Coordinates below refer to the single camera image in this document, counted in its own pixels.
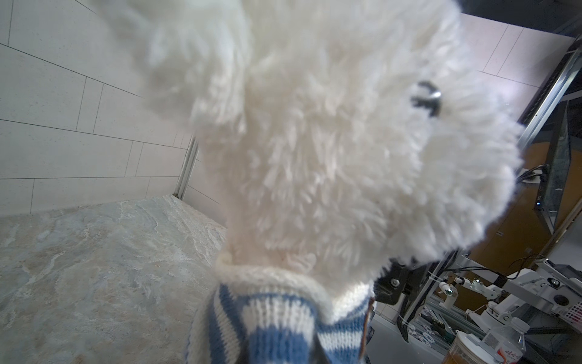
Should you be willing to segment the white teddy bear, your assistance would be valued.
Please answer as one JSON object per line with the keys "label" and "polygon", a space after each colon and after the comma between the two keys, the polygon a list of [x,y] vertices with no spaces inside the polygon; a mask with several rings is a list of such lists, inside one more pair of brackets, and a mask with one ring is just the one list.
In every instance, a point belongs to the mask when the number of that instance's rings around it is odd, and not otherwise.
{"label": "white teddy bear", "polygon": [[454,1],[96,1],[222,197],[226,284],[376,279],[477,243],[521,127],[471,67]]}

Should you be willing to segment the blue white striped sweater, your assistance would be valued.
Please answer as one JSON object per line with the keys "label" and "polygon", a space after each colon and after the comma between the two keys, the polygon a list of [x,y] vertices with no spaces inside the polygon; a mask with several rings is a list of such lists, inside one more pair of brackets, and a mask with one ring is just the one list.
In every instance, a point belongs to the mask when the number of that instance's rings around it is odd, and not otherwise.
{"label": "blue white striped sweater", "polygon": [[311,277],[283,268],[236,265],[222,252],[218,286],[198,307],[187,363],[361,363],[371,283],[333,297]]}

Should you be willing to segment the background robot arm white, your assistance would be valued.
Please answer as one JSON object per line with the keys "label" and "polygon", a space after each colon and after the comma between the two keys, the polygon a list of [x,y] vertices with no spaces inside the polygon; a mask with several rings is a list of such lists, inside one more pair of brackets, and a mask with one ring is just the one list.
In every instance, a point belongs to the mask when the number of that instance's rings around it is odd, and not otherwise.
{"label": "background robot arm white", "polygon": [[465,312],[483,331],[508,325],[515,318],[515,312],[528,305],[580,332],[581,271],[570,265],[555,264],[549,259],[538,259],[534,264],[536,270],[520,268],[505,276],[461,256],[451,268],[435,277],[439,293],[446,296],[438,306],[454,309],[458,289],[465,288],[487,299],[482,314],[471,310]]}

